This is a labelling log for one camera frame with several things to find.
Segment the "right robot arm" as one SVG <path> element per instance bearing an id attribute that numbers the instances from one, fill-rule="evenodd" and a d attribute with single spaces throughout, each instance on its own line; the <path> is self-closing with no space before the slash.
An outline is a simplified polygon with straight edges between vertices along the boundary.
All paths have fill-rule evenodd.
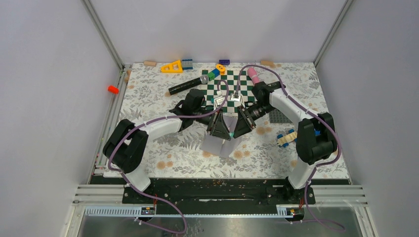
<path id="1" fill-rule="evenodd" d="M 266 84 L 261 81 L 252 89 L 256 102 L 250 107 L 237 108 L 238 120 L 234 138 L 251 132 L 256 120 L 274 109 L 291 120 L 297 132 L 297 165 L 287 177 L 288 187 L 283 190 L 284 199 L 296 203 L 303 197 L 302 188 L 309 183 L 313 171 L 322 160 L 337 150 L 334 119 L 329 113 L 315 114 L 292 98 L 280 82 Z"/>

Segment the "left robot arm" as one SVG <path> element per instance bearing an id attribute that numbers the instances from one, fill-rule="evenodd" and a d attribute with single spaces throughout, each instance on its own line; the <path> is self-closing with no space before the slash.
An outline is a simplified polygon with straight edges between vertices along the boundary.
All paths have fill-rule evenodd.
<path id="1" fill-rule="evenodd" d="M 139 167 L 149 141 L 181 132 L 194 122 L 206 125 L 207 132 L 213 137 L 231 139 L 222 115 L 222 106 L 210 110 L 203 106 L 204 100 L 203 91 L 191 89 L 185 99 L 179 101 L 167 116 L 141 125 L 123 119 L 108 138 L 102 150 L 108 159 L 108 168 L 126 178 L 129 186 L 135 189 L 134 196 L 140 202 L 147 203 L 153 198 L 153 190 L 149 187 L 151 180 Z"/>

